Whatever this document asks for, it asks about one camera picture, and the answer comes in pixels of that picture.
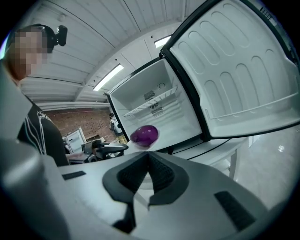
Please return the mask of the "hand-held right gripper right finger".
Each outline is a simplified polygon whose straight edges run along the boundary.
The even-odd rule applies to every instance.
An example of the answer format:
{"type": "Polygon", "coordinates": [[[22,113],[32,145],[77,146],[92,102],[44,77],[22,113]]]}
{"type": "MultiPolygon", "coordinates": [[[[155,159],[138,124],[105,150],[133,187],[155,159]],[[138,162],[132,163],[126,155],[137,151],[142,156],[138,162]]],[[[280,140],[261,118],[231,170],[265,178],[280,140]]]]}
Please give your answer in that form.
{"type": "Polygon", "coordinates": [[[149,158],[175,176],[137,225],[140,239],[229,240],[268,212],[254,194],[211,166],[158,152],[149,158]]]}

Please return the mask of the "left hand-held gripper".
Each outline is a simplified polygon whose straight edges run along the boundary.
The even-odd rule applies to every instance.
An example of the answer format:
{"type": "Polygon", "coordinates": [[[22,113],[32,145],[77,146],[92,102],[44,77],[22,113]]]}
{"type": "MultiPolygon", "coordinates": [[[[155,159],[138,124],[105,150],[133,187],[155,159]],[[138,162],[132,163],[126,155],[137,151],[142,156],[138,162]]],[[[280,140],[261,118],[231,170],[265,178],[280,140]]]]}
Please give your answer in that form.
{"type": "Polygon", "coordinates": [[[84,163],[91,163],[101,160],[108,160],[112,158],[117,158],[124,155],[124,150],[127,150],[128,146],[126,144],[108,144],[101,142],[100,140],[93,140],[85,145],[82,145],[82,151],[84,153],[85,159],[84,163]],[[104,147],[107,150],[96,150],[97,148],[104,147]]]}

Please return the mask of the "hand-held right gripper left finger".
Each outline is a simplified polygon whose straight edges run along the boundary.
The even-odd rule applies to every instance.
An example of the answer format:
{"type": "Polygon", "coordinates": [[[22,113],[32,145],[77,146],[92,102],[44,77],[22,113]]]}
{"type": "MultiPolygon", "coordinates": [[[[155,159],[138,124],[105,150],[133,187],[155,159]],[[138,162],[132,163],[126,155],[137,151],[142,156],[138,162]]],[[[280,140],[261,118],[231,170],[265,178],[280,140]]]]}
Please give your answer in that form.
{"type": "Polygon", "coordinates": [[[140,239],[148,203],[138,195],[148,172],[148,153],[137,152],[116,159],[59,167],[75,197],[105,223],[140,239]]]}

